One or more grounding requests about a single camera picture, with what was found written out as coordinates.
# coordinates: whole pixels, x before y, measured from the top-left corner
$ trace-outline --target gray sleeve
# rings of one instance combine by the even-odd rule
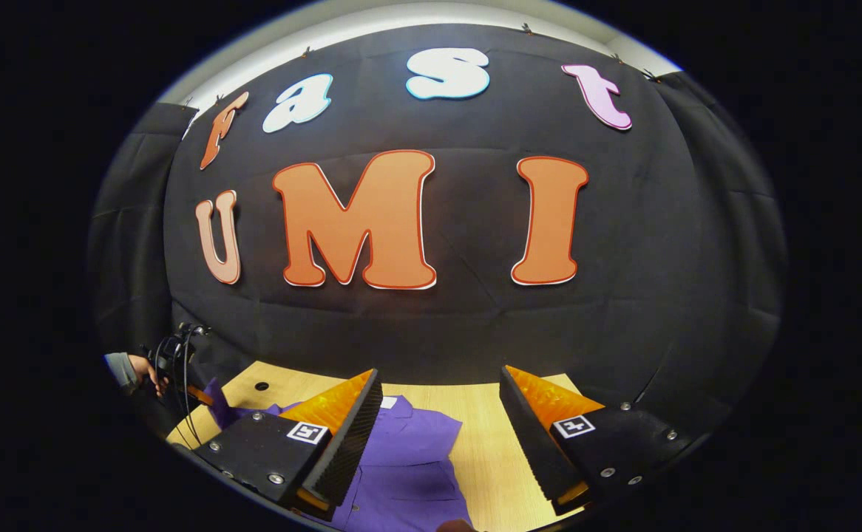
[[[106,355],[106,363],[124,393],[131,394],[138,387],[138,377],[129,361],[128,353],[109,353]]]

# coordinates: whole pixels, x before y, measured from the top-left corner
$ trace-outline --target orange triangular pad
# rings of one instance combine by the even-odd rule
[[[336,384],[319,396],[304,400],[279,416],[287,420],[305,421],[328,427],[334,436],[339,432],[342,422],[346,421],[353,404],[356,404],[356,399],[369,381],[371,372],[370,369],[350,378],[345,383]]]
[[[576,415],[605,408],[603,404],[570,392],[532,373],[510,366],[506,366],[506,371],[509,371],[523,393],[523,397],[526,398],[526,402],[529,402],[529,408],[532,409],[533,414],[536,414],[536,418],[546,431],[549,431],[549,427],[555,421],[568,420]]]

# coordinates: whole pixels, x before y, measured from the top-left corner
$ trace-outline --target wooden table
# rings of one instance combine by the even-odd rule
[[[545,378],[579,393],[566,375]],[[265,391],[255,390],[254,385],[259,381],[269,383],[270,387]],[[223,390],[231,407],[265,409],[273,403],[286,406],[308,400],[341,381],[343,378],[303,373],[257,361],[229,381]],[[386,396],[404,396],[415,408],[435,410],[464,422],[451,451],[451,462],[476,529],[528,532],[580,511],[557,517],[552,505],[543,498],[503,410],[499,384],[382,383],[381,390]],[[204,405],[191,412],[191,421],[202,442],[221,432]],[[167,439],[186,446],[188,443],[197,445],[185,421],[178,424]]]

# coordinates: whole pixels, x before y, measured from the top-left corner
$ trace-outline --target purple cloth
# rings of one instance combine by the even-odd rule
[[[471,522],[448,458],[461,421],[411,407],[402,396],[381,408],[346,500],[332,522],[346,532],[435,532],[442,522]]]

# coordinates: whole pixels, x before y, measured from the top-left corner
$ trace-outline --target letter m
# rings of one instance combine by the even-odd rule
[[[396,149],[375,155],[348,207],[316,164],[293,165],[276,173],[273,188],[283,198],[290,262],[283,278],[293,286],[326,282],[325,270],[313,262],[315,243],[336,280],[349,284],[370,236],[371,262],[362,277],[371,287],[434,286],[438,274],[424,261],[421,232],[421,192],[432,171],[434,157],[423,151]]]

